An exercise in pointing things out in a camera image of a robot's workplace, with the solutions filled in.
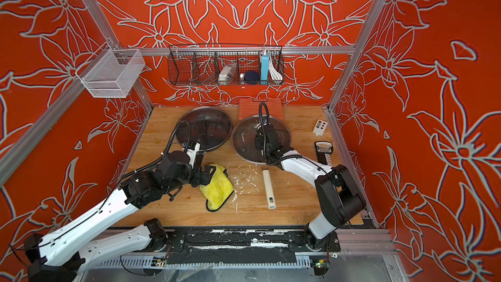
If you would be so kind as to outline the glass lid with beige handle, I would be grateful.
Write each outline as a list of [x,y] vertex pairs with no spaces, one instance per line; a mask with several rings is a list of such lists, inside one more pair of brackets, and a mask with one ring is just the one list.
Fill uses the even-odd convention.
[[[292,137],[290,129],[280,119],[271,116],[271,125],[277,132],[278,139],[282,145],[289,146]],[[264,165],[262,150],[256,147],[255,137],[260,126],[258,114],[243,119],[232,132],[232,147],[235,152],[244,160],[257,165]]]

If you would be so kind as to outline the yellow microfiber cloth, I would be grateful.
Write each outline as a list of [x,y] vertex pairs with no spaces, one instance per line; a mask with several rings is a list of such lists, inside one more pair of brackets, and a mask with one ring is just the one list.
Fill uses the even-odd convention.
[[209,169],[211,181],[208,185],[201,185],[200,191],[206,198],[207,211],[217,212],[231,197],[234,187],[225,167],[211,163]]

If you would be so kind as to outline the glass pot lid black knob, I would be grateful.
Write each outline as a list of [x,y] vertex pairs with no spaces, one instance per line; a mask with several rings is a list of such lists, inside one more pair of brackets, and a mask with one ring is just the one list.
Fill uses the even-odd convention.
[[221,147],[230,137],[233,122],[220,108],[199,107],[184,114],[179,122],[190,125],[190,141],[200,144],[200,152],[209,152]]

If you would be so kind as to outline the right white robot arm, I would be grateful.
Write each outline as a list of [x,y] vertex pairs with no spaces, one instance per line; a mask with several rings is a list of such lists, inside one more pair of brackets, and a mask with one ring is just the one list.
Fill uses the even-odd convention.
[[282,144],[274,126],[266,121],[257,127],[255,144],[267,165],[295,174],[315,187],[321,212],[305,226],[304,244],[309,249],[323,248],[332,232],[366,208],[361,188],[344,165],[330,167],[301,155]]

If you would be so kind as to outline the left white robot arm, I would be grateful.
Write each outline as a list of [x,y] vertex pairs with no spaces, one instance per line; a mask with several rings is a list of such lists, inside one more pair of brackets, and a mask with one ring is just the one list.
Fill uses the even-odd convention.
[[133,251],[162,251],[170,239],[157,218],[102,240],[98,235],[165,195],[174,199],[186,184],[209,185],[217,167],[202,167],[202,159],[195,151],[164,152],[125,174],[115,190],[79,218],[46,235],[29,236],[23,243],[29,281],[73,281],[108,259]]

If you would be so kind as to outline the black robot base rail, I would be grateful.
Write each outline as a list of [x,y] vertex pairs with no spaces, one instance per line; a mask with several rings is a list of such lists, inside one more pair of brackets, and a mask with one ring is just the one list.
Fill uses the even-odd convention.
[[309,266],[298,258],[326,260],[341,250],[336,232],[316,239],[302,225],[170,227],[166,233],[168,243],[160,251],[134,251],[130,256],[156,256],[169,265]]

